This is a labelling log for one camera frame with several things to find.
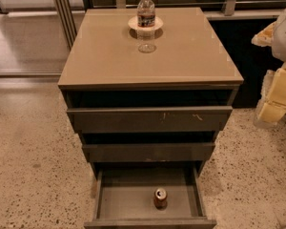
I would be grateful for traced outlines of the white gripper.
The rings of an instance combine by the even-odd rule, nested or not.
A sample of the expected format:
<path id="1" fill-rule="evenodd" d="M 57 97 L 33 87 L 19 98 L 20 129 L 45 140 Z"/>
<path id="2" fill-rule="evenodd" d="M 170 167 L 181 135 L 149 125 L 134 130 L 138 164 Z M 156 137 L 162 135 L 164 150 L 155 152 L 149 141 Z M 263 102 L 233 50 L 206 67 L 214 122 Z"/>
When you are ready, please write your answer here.
<path id="1" fill-rule="evenodd" d="M 252 38 L 259 47 L 271 47 L 275 22 Z M 274 127 L 286 115 L 286 63 L 276 71 L 268 70 L 263 78 L 261 98 L 258 100 L 254 124 L 257 128 Z"/>

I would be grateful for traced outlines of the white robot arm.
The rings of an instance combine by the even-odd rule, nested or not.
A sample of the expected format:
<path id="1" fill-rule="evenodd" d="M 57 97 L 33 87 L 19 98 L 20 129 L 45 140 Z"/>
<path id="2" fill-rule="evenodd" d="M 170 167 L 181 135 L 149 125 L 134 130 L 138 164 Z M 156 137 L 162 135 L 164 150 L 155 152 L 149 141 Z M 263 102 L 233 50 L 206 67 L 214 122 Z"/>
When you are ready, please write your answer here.
<path id="1" fill-rule="evenodd" d="M 286 115 L 286 9 L 275 22 L 256 34 L 252 43 L 259 47 L 269 46 L 273 57 L 283 62 L 276 71 L 266 72 L 255 109 L 256 127 L 270 128 Z"/>

